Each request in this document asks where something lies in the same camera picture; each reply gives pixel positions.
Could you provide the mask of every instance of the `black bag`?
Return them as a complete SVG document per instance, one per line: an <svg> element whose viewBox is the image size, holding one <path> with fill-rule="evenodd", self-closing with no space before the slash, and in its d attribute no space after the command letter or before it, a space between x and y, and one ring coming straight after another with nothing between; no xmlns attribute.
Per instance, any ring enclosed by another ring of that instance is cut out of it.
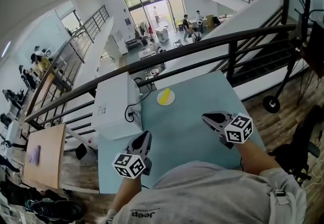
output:
<svg viewBox="0 0 324 224"><path fill-rule="evenodd" d="M193 33L193 35L196 37L195 39L196 42L201 40L200 33L198 33L198 36L195 33Z"/></svg>
<svg viewBox="0 0 324 224"><path fill-rule="evenodd" d="M147 40L146 39L142 39L142 43L143 43L144 46L147 45Z"/></svg>

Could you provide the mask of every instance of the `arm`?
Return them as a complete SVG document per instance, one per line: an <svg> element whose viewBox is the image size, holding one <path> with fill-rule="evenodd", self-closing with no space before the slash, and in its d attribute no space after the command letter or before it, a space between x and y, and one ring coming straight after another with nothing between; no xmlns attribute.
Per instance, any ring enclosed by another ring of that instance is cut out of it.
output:
<svg viewBox="0 0 324 224"><path fill-rule="evenodd" d="M119 212L120 209L128 204L135 195L142 191L141 175L135 179L125 178L123 179L119 190L113 200L113 210Z"/></svg>
<svg viewBox="0 0 324 224"><path fill-rule="evenodd" d="M244 144L235 144L235 146L241 155L244 170L248 173L259 175L264 170L280 168L273 157L270 157L250 139Z"/></svg>

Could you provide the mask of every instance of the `person sitting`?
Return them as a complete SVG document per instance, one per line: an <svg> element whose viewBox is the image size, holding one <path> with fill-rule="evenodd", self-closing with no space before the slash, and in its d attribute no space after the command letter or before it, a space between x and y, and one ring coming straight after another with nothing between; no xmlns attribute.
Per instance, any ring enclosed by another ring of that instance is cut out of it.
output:
<svg viewBox="0 0 324 224"><path fill-rule="evenodd" d="M30 59L32 63L34 62L36 64L36 72L39 75L39 78L41 79L46 73L46 71L48 71L48 69L50 68L51 62L47 57L41 57L34 53L30 56ZM60 91L60 94L65 92L64 81L60 80L56 75L54 75L53 84L57 86L57 88Z"/></svg>
<svg viewBox="0 0 324 224"><path fill-rule="evenodd" d="M15 94L10 89L2 90L2 93L4 94L7 102L11 102L13 106L15 106L18 110L21 110L23 108L22 102L19 100L19 96Z"/></svg>
<svg viewBox="0 0 324 224"><path fill-rule="evenodd" d="M141 175L124 178L103 223L303 223L306 193L293 175L252 140L235 147L244 171L189 162L143 192Z"/></svg>
<svg viewBox="0 0 324 224"><path fill-rule="evenodd" d="M153 51L155 51L155 53L161 53L162 49L162 44L159 41L155 41L154 38L150 39L151 41L151 45L153 46Z"/></svg>
<svg viewBox="0 0 324 224"><path fill-rule="evenodd" d="M200 41L203 37L201 35L201 32L198 32L197 27L193 27L192 30L193 30L193 33L191 35L192 42Z"/></svg>

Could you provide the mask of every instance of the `wooden board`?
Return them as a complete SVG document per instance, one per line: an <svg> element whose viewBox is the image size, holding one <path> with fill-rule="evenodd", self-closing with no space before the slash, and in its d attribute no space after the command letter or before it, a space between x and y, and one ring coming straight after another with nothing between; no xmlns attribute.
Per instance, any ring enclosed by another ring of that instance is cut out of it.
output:
<svg viewBox="0 0 324 224"><path fill-rule="evenodd" d="M44 98L44 96L46 96L48 90L50 89L52 83L53 83L53 80L54 80L54 74L53 73L50 73L49 76L46 78L45 80L45 83L37 97L37 100L36 100L36 103L35 104L38 104L39 102L41 102Z"/></svg>
<svg viewBox="0 0 324 224"><path fill-rule="evenodd" d="M65 124L32 132L29 136L24 166L24 182L37 182L58 189L66 136ZM29 163L33 149L40 145L39 164Z"/></svg>

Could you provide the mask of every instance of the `black cable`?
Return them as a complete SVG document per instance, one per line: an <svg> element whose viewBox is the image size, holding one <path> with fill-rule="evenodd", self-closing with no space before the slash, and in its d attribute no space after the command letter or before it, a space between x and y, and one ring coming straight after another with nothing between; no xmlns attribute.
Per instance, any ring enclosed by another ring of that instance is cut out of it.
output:
<svg viewBox="0 0 324 224"><path fill-rule="evenodd" d="M144 97L143 99L139 100L137 103L132 104L132 105L128 105L128 106L126 107L126 110L125 110L125 120L126 120L127 122L133 122L133 121L135 120L135 118L133 117L133 114L134 114L135 112L134 112L134 113L129 113L129 114L128 114L129 117L132 117L132 118L133 118L132 120L129 121L129 120L127 119L126 114L127 114L127 110L128 110L128 108L129 108L130 106L138 105L138 104L139 104L140 102L142 102L145 98L147 98L147 97L150 95L150 93L153 91L153 89L152 89L152 84L151 84L151 88L148 87L148 89L150 89L150 92L146 95L146 97Z"/></svg>
<svg viewBox="0 0 324 224"><path fill-rule="evenodd" d="M241 158L241 160L240 160L240 162L239 162L239 165L240 165L242 171L244 171L244 168L243 168L243 165L242 165L242 158Z"/></svg>

